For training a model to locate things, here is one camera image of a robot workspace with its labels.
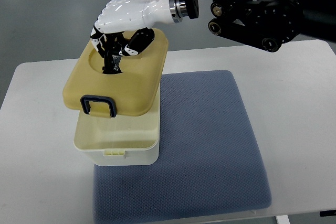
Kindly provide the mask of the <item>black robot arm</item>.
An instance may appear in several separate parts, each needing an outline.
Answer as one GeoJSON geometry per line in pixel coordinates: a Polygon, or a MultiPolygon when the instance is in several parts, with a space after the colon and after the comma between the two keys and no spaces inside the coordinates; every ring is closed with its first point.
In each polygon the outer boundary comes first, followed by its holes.
{"type": "MultiPolygon", "coordinates": [[[[198,17],[198,0],[183,0],[198,17]]],[[[335,0],[213,0],[208,23],[216,36],[268,52],[303,34],[335,41],[335,0]]]]}

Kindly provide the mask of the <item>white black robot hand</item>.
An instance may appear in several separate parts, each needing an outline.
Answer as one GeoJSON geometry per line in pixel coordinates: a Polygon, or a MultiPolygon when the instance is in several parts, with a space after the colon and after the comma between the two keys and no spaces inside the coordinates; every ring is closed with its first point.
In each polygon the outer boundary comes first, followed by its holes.
{"type": "Polygon", "coordinates": [[[180,0],[111,0],[94,23],[91,43],[103,57],[108,34],[179,23],[183,19],[179,4],[180,0]]]}

